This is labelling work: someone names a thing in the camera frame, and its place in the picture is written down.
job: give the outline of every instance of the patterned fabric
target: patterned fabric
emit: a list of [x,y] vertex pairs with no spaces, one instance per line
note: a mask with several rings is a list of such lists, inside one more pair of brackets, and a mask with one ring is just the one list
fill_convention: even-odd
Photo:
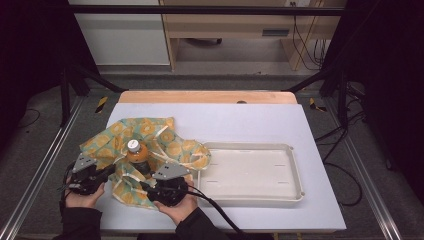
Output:
[[114,123],[103,132],[80,145],[82,154],[95,158],[97,169],[115,163],[116,171],[109,177],[113,196],[120,202],[136,207],[156,209],[141,189],[139,181],[154,186],[126,159],[127,143],[137,139],[149,149],[148,163],[156,171],[166,161],[179,162],[192,170],[203,170],[211,154],[201,143],[184,140],[175,133],[173,118],[127,118]]

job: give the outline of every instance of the plastic tray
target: plastic tray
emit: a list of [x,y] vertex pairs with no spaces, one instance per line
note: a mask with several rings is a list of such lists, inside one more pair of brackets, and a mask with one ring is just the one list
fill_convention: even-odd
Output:
[[285,207],[302,200],[293,148],[286,144],[204,144],[211,163],[198,188],[222,207]]

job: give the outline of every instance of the white tabletop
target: white tabletop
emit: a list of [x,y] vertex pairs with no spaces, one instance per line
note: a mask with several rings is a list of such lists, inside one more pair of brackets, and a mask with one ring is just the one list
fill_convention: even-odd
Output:
[[[246,232],[333,232],[346,229],[329,179],[298,104],[169,104],[118,103],[108,126],[130,117],[174,117],[175,130],[184,139],[199,142],[285,143],[294,154],[304,198],[284,208],[223,208]],[[111,194],[110,182],[97,208],[103,212],[101,229],[125,232],[173,232],[166,215],[128,207]],[[213,207],[202,207],[219,228],[231,227]]]

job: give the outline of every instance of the bottle cap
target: bottle cap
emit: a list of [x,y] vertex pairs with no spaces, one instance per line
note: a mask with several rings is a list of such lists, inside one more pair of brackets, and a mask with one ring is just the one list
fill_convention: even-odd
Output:
[[131,152],[137,152],[138,150],[140,150],[140,143],[134,139],[129,141],[127,146],[128,146],[128,150]]

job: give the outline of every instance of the orange bottle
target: orange bottle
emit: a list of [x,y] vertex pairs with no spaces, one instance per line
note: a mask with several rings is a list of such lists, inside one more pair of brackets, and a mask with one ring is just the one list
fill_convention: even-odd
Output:
[[127,144],[128,153],[127,159],[131,162],[135,169],[137,169],[145,178],[151,178],[150,165],[147,162],[149,151],[146,145],[141,144],[138,140],[131,140]]

